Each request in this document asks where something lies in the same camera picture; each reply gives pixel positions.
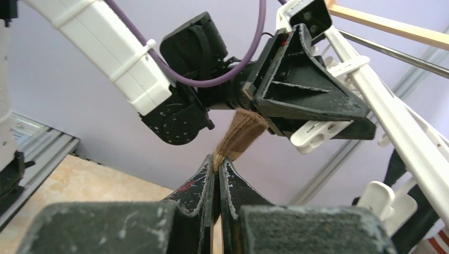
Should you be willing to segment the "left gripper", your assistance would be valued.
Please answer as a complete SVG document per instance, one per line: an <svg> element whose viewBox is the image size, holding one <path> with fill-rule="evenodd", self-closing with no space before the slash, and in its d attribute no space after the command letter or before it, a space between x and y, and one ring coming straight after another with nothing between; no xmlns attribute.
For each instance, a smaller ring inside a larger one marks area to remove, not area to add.
<svg viewBox="0 0 449 254"><path fill-rule="evenodd" d="M252 110L270 134L291 136L291 119L360 121L368 105L334 77L311 52L304 23L268 39L257 60L224 83L224 109Z"/></svg>

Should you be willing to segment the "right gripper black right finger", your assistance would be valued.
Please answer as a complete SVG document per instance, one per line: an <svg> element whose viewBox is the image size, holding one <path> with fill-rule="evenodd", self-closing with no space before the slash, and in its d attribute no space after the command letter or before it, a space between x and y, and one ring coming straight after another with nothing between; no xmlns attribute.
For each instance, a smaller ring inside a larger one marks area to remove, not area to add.
<svg viewBox="0 0 449 254"><path fill-rule="evenodd" d="M225 253L395 253L380 220L356 206L281 206L256 191L230 159L219 167Z"/></svg>

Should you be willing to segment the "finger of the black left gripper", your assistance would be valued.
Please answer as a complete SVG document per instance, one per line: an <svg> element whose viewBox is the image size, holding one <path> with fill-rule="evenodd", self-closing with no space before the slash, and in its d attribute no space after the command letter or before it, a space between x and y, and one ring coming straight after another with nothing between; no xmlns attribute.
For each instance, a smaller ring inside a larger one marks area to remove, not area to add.
<svg viewBox="0 0 449 254"><path fill-rule="evenodd" d="M275 133L274 129L270 128L270 134L287 138L289 138L297 129L302 127L307 122L305 120L285 119L282 117L272 117L271 120L280 132ZM361 121L351 123L332 139L373 140L375 133L376 125L368 118L364 118Z"/></svg>

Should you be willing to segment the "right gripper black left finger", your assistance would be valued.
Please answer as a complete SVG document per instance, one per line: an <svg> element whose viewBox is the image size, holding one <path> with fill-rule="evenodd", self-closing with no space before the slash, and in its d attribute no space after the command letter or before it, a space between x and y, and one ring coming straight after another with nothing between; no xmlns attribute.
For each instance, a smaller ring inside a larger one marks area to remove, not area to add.
<svg viewBox="0 0 449 254"><path fill-rule="evenodd" d="M32 221L18 253L212 253L212 157L153 202L65 202Z"/></svg>

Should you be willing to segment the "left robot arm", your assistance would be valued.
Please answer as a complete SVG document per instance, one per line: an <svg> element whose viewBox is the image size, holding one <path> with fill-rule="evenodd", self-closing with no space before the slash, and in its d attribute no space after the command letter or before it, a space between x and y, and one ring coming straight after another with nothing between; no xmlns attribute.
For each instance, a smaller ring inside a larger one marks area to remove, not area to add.
<svg viewBox="0 0 449 254"><path fill-rule="evenodd" d="M277 31L264 54L251 63L264 30L266 2L260 1L257 28L244 58L230 70L222 68L226 54L221 40L200 44L202 63L198 80L177 74L154 51L114 1L27 1L53 28L87 57L137 110L143 122L158 131L155 116L174 97L175 85L187 90L227 85L244 70L240 84L248 104L240 104L231 127L203 172L208 184L224 185L232 161L263 131L275 130L279 117L322 124L331 137L372 139L375 125L367 118L367 104L346 88L311 54L313 33L300 23L291 32ZM214 79L202 74L218 73Z"/></svg>

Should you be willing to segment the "black hanging sock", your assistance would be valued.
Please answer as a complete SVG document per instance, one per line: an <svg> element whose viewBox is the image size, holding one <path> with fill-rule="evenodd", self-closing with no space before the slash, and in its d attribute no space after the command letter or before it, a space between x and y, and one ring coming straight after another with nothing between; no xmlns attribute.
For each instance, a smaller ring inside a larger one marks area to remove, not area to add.
<svg viewBox="0 0 449 254"><path fill-rule="evenodd" d="M439 215L413 179L400 189L392 189L406 173L406 165L393 151L383 181L372 181L353 205L378 216L397 253L413 253L421 240L439 220Z"/></svg>

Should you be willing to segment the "wooden clothes rack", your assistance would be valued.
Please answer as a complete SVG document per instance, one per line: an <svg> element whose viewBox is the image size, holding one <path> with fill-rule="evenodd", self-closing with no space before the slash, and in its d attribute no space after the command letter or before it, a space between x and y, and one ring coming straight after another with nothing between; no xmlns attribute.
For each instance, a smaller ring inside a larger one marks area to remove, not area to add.
<svg viewBox="0 0 449 254"><path fill-rule="evenodd" d="M348 7L342 7L336 1L325 1L328 11L331 15L343 18L345 20L365 25L379 31L397 35L399 37L416 41L431 47L436 47L448 52L448 34L436 32L433 30L421 28L407 23L394 21L373 14L364 13ZM384 55L398 59L422 70L434 73L438 76L448 79L448 69L436 64L424 61L411 55L393 50L381 44L364 39L358 35L354 35L343 30L340 33L344 38L356 42L360 45L373 49Z"/></svg>

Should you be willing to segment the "grey sock orange stripes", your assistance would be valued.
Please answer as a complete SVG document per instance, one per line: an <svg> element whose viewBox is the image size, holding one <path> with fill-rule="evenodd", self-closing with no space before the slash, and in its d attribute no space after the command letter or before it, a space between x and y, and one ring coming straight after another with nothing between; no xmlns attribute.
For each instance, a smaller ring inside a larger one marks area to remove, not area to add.
<svg viewBox="0 0 449 254"><path fill-rule="evenodd" d="M448 254L448 228L442 228L433 237L421 240L413 253Z"/></svg>

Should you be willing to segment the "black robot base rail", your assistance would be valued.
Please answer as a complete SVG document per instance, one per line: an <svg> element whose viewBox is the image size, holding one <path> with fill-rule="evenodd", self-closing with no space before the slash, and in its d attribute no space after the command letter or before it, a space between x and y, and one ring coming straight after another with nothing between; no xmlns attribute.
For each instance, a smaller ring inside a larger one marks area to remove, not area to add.
<svg viewBox="0 0 449 254"><path fill-rule="evenodd" d="M11 131L18 148L6 172L1 173L1 230L80 142L16 113L12 114Z"/></svg>

